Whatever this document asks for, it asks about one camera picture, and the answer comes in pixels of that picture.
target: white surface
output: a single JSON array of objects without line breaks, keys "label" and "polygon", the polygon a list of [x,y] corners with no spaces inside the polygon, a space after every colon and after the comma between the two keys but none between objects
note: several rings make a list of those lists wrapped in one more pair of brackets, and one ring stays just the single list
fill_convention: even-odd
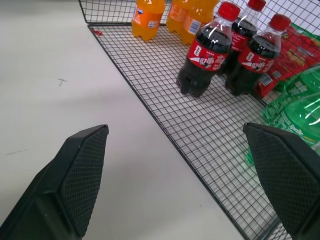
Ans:
[{"label": "white surface", "polygon": [[0,29],[0,224],[68,136],[108,124],[84,240],[242,239],[89,32],[77,1],[1,1]]}]

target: orange soda bottle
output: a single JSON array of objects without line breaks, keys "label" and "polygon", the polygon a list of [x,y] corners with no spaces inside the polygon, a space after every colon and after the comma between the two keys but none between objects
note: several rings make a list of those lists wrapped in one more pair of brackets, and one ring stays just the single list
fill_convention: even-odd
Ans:
[{"label": "orange soda bottle", "polygon": [[132,34],[142,37],[144,41],[153,39],[158,32],[165,0],[136,0],[132,18]]},{"label": "orange soda bottle", "polygon": [[170,32],[181,34],[188,11],[195,0],[173,0],[166,19],[166,26]]},{"label": "orange soda bottle", "polygon": [[219,0],[195,0],[183,23],[180,35],[183,44],[192,44],[197,31],[212,21],[214,8],[218,2]]}]

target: soda bottle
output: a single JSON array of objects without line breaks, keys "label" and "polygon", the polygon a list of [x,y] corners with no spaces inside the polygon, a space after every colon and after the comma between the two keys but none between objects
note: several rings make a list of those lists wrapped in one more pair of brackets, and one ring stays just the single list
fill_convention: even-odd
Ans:
[{"label": "soda bottle", "polygon": [[249,94],[259,78],[268,71],[280,54],[281,34],[289,27],[290,18],[275,14],[268,27],[253,36],[243,47],[233,71],[228,75],[225,87],[235,96]]},{"label": "soda bottle", "polygon": [[183,44],[192,44],[201,26],[212,21],[218,2],[219,0],[195,0],[185,17],[180,34]]},{"label": "soda bottle", "polygon": [[[320,92],[292,101],[268,125],[299,135],[320,155]],[[251,151],[246,161],[253,163]]]},{"label": "soda bottle", "polygon": [[262,116],[270,122],[290,102],[320,92],[320,65],[314,66],[291,78],[283,93],[270,102]]},{"label": "soda bottle", "polygon": [[249,0],[247,7],[232,24],[232,45],[220,74],[230,74],[235,69],[244,45],[257,33],[258,15],[266,5],[265,0]]},{"label": "soda bottle", "polygon": [[188,11],[195,0],[173,0],[166,19],[166,26],[170,32],[181,34]]},{"label": "soda bottle", "polygon": [[227,57],[232,42],[231,25],[239,12],[237,5],[224,1],[218,16],[197,32],[176,79],[181,93],[198,98],[208,89]]},{"label": "soda bottle", "polygon": [[142,37],[144,41],[153,39],[158,32],[165,0],[136,0],[132,18],[132,34]]}]

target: bottle cap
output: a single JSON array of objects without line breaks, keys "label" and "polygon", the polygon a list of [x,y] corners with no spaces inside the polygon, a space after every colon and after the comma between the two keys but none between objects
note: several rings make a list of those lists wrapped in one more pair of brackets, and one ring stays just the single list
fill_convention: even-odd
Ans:
[{"label": "bottle cap", "polygon": [[222,2],[218,10],[218,14],[220,15],[220,17],[230,22],[234,22],[237,19],[239,13],[240,8],[237,5],[227,1]]},{"label": "bottle cap", "polygon": [[266,5],[266,1],[265,0],[249,0],[247,5],[253,10],[261,12],[264,6]]},{"label": "bottle cap", "polygon": [[290,18],[285,15],[276,13],[269,22],[269,26],[276,31],[283,32],[285,31],[291,23]]}]

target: green bottle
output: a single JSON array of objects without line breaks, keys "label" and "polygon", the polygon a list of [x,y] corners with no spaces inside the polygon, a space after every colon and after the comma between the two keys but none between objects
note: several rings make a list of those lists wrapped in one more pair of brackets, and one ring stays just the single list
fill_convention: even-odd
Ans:
[{"label": "green bottle", "polygon": [[265,107],[262,116],[269,123],[291,101],[318,92],[320,92],[320,65],[292,77],[283,93]]},{"label": "green bottle", "polygon": [[[292,101],[268,125],[299,135],[320,155],[320,92]],[[250,151],[246,161],[254,163]]]}]

